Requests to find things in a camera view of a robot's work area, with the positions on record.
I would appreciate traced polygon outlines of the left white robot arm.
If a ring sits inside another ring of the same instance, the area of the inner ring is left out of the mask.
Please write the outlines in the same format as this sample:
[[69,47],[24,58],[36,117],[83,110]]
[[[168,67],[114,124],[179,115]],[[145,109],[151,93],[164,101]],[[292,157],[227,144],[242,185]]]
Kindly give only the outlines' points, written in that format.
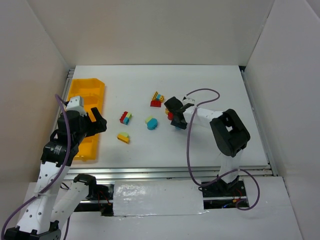
[[62,227],[84,198],[92,196],[97,180],[94,176],[80,173],[61,200],[57,201],[61,184],[68,173],[80,143],[88,137],[107,130],[107,121],[96,107],[91,108],[92,121],[85,113],[63,110],[55,129],[44,146],[40,172],[33,196],[18,207],[12,215],[25,209],[15,227],[3,225],[2,240],[59,240]]

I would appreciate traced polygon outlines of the blue round lego brick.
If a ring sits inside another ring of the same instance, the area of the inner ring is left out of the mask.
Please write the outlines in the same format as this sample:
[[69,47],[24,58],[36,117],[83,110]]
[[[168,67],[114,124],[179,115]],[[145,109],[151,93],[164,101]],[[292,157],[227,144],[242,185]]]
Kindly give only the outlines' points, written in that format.
[[154,130],[158,126],[158,120],[153,118],[146,126],[148,130]]

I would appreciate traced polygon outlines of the light green curved lego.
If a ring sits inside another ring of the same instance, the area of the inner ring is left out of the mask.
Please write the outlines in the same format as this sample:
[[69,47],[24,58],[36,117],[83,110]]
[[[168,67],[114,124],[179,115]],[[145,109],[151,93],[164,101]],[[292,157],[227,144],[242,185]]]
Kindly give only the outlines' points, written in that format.
[[153,116],[149,116],[145,119],[145,124],[148,125],[148,123],[153,119]]

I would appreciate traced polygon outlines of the red green blue lego stack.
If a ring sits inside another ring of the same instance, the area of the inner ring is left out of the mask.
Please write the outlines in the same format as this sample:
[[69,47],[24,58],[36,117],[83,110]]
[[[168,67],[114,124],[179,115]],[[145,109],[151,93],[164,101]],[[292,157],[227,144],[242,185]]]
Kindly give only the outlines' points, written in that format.
[[119,121],[124,125],[128,125],[131,118],[132,118],[132,113],[128,111],[124,111]]

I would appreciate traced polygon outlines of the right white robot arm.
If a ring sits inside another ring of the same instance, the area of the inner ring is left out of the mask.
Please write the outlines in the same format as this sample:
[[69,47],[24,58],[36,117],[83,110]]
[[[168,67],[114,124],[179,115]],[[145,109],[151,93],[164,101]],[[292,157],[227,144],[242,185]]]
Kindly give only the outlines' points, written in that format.
[[[187,167],[192,181],[200,188],[219,183],[223,191],[231,189],[239,180],[240,159],[243,150],[251,139],[250,133],[233,109],[225,111],[209,110],[195,104],[191,98],[180,101],[171,97],[164,103],[172,114],[171,125],[179,129],[188,129],[186,143]],[[193,125],[202,126],[212,132],[220,151],[220,170],[217,178],[208,182],[198,182],[192,172],[190,160],[190,138]]]

